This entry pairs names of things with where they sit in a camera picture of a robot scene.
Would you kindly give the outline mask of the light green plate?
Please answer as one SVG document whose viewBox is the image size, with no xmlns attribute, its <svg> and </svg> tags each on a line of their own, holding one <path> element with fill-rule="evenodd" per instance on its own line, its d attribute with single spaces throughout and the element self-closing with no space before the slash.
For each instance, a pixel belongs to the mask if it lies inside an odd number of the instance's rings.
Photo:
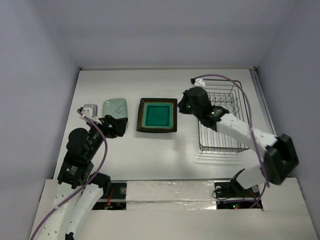
<svg viewBox="0 0 320 240">
<path fill-rule="evenodd" d="M 103 117 L 110 115 L 115 119 L 128 118 L 128 105 L 125 98 L 112 98 L 103 103 Z"/>
</svg>

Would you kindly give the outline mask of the dark green square plate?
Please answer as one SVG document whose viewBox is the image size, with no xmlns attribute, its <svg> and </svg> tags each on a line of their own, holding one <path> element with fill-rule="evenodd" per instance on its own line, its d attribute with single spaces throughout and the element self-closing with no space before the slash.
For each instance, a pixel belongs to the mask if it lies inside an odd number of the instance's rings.
<svg viewBox="0 0 320 240">
<path fill-rule="evenodd" d="M 136 131 L 141 133 L 175 133 L 178 129 L 176 98 L 141 98 Z"/>
</svg>

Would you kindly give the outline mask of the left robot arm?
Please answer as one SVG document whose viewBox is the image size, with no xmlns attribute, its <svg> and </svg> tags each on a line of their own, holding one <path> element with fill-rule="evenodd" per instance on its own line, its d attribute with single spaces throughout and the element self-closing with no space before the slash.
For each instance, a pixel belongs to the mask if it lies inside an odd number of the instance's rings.
<svg viewBox="0 0 320 240">
<path fill-rule="evenodd" d="M 61 165 L 52 209 L 31 235 L 32 240 L 76 240 L 100 198 L 112 193 L 110 176 L 98 169 L 92 160 L 107 139 L 125 134 L 128 118 L 91 118 L 78 109 L 80 118 L 90 129 L 74 129 L 68 136 L 67 152 Z"/>
</svg>

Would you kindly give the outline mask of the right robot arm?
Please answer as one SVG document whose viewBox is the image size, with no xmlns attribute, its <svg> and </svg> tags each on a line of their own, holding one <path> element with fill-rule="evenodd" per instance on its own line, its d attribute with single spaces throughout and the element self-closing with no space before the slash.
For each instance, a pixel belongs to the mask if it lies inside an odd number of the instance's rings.
<svg viewBox="0 0 320 240">
<path fill-rule="evenodd" d="M 227 109 L 213 105 L 202 87 L 185 90 L 178 109 L 182 114 L 195 116 L 203 126 L 231 137 L 256 153 L 258 165 L 241 169 L 231 179 L 230 190 L 235 196 L 242 196 L 255 185 L 279 186 L 299 164 L 290 136 L 275 136 L 254 128 L 251 122 L 246 123 Z"/>
</svg>

